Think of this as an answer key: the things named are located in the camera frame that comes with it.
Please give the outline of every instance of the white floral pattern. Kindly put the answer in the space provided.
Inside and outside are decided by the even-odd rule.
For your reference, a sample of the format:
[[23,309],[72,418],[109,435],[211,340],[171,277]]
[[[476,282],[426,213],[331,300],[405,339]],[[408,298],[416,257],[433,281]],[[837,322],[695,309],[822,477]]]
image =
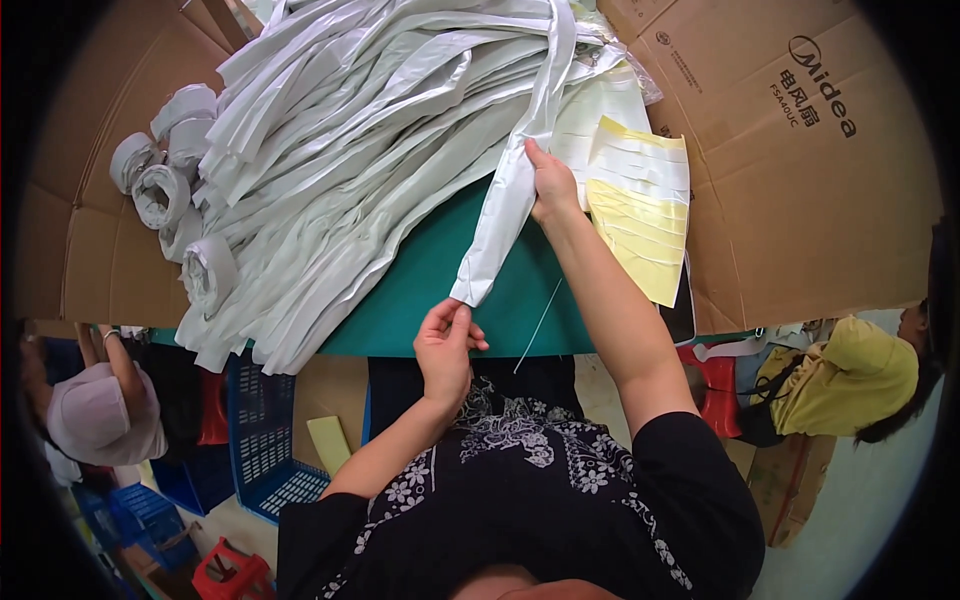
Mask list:
[[690,583],[686,573],[684,573],[684,570],[677,565],[677,561],[673,558],[673,555],[670,554],[670,548],[667,547],[666,541],[662,540],[658,535],[657,520],[650,512],[650,509],[647,508],[647,505],[640,501],[636,492],[629,492],[626,498],[620,500],[620,503],[634,509],[636,514],[640,517],[640,520],[642,520],[643,524],[646,525],[647,533],[650,534],[650,539],[654,543],[654,549],[657,550],[657,553],[660,555],[660,560],[663,562],[663,564],[670,569],[670,576],[673,577],[674,580],[676,580],[677,583],[684,588],[693,589],[693,584]]
[[[503,398],[503,414],[495,415],[491,403],[493,394],[493,384],[486,377],[474,380],[453,423],[454,430],[466,432],[460,441],[461,464],[483,452],[516,448],[525,454],[526,462],[537,468],[548,468],[556,461],[554,445],[562,445],[570,487],[633,509],[646,526],[654,549],[670,575],[687,590],[693,589],[666,541],[660,538],[650,510],[636,492],[627,492],[633,488],[634,458],[611,437],[605,425],[578,418],[563,407],[547,410],[545,402],[534,398]],[[556,438],[559,444],[552,444],[551,440]],[[378,525],[417,507],[436,490],[436,451],[436,446],[424,450],[370,501],[367,524],[357,536],[354,555],[363,554]],[[334,596],[347,582],[346,576],[354,566],[355,563],[348,562],[343,572],[324,587],[324,598]]]

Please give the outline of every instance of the midea logo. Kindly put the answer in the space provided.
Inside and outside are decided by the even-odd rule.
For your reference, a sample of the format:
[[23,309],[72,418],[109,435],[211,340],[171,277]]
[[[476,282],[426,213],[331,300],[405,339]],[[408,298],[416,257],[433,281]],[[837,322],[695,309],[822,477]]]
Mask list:
[[826,78],[830,75],[829,71],[824,70],[823,73],[820,73],[820,69],[823,66],[821,64],[822,53],[817,42],[807,36],[793,36],[790,38],[790,43],[787,44],[787,46],[793,60],[797,64],[806,67],[806,72],[813,78],[813,82],[820,84],[820,93],[823,95],[824,100],[830,103],[830,112],[833,113],[833,116],[840,119],[840,130],[843,134],[846,137],[856,135],[856,125],[853,124],[853,120],[846,118],[847,107],[839,100],[834,100],[840,96],[841,92],[838,88],[834,87],[833,84],[826,81]]

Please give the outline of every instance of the red plastic stool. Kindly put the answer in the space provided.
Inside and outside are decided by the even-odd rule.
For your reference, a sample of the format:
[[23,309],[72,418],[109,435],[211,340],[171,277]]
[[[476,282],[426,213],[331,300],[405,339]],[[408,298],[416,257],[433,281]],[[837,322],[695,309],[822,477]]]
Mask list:
[[204,421],[200,426],[197,445],[226,444],[230,441],[227,415],[220,400],[227,373],[215,373],[200,369],[201,395],[204,399]]
[[[231,563],[224,565],[221,558]],[[210,571],[220,577],[210,579]],[[203,600],[275,600],[276,593],[267,581],[270,568],[257,555],[244,556],[227,548],[227,538],[220,541],[193,572],[193,587]]]
[[693,354],[693,346],[677,348],[680,362],[696,367],[704,375],[707,382],[707,394],[700,416],[704,418],[717,436],[721,438],[735,438],[740,435],[740,427],[736,424],[736,414],[740,405],[736,401],[736,386],[734,383],[733,365],[736,360],[732,356],[714,356],[706,363]]

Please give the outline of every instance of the plastic bag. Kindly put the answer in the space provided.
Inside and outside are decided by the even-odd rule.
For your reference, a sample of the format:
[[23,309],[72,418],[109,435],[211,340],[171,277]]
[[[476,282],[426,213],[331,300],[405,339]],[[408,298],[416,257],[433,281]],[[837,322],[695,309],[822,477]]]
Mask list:
[[577,23],[582,24],[588,31],[604,40],[604,42],[620,48],[624,54],[626,54],[624,60],[634,68],[636,80],[640,83],[643,105],[649,107],[655,102],[663,100],[663,92],[657,87],[656,82],[650,77],[647,70],[643,68],[640,61],[634,58],[634,55],[630,54],[627,46],[617,38],[607,17],[600,11],[589,10],[583,4],[577,2],[577,0],[571,0],[570,7],[573,9],[573,16],[577,19]]

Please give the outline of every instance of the pink shirt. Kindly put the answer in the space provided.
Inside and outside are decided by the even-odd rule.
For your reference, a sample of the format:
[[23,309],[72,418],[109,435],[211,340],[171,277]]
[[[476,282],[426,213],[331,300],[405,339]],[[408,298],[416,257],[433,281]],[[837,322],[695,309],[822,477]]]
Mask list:
[[120,467],[166,453],[154,383],[139,365],[136,371],[143,379],[149,410],[135,423],[130,422],[110,363],[96,364],[54,386],[47,430],[67,456],[91,465]]

